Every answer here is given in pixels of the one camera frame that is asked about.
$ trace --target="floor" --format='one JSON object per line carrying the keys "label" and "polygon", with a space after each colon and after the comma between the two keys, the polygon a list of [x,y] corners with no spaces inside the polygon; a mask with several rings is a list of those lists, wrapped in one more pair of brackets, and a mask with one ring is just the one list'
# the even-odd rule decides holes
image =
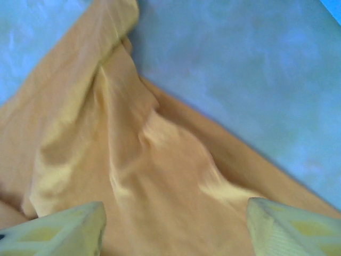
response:
{"label": "floor", "polygon": [[[5,0],[0,104],[90,1]],[[341,4],[322,1],[334,18],[319,0],[140,0],[130,38],[143,76],[341,209]]]}

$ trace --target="light blue floor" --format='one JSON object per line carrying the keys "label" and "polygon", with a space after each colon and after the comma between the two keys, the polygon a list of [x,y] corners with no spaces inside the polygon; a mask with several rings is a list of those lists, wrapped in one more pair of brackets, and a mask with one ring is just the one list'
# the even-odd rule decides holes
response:
{"label": "light blue floor", "polygon": [[[15,2],[0,7],[0,103],[89,4]],[[341,20],[340,5],[323,2]],[[341,209],[341,26],[322,3],[140,4],[131,34],[139,72]]]}

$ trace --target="orange fabric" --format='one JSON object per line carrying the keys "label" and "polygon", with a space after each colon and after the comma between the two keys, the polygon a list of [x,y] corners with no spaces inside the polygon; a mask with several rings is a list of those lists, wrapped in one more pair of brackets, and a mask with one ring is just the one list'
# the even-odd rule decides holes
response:
{"label": "orange fabric", "polygon": [[254,255],[250,197],[340,218],[138,77],[132,0],[97,0],[0,109],[1,199],[27,218],[103,201],[101,255]]}

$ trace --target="orange cloth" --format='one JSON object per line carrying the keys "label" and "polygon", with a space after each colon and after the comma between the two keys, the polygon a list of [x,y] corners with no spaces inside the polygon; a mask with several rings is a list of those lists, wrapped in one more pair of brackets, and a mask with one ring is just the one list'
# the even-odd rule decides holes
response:
{"label": "orange cloth", "polygon": [[250,197],[340,218],[219,125],[141,81],[124,37],[137,16],[133,0],[95,0],[0,109],[2,201],[28,219],[103,201],[101,255],[112,256],[254,255]]}

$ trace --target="blue surface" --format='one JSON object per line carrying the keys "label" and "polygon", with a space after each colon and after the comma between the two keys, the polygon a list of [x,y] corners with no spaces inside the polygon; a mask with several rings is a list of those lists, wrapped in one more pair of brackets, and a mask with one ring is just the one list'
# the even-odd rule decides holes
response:
{"label": "blue surface", "polygon": [[[338,4],[323,2],[329,9]],[[2,2],[0,104],[89,3]],[[341,27],[322,3],[140,4],[141,20],[130,36],[139,72],[341,209]]]}
{"label": "blue surface", "polygon": [[341,25],[341,1],[340,0],[321,0],[331,15]]}

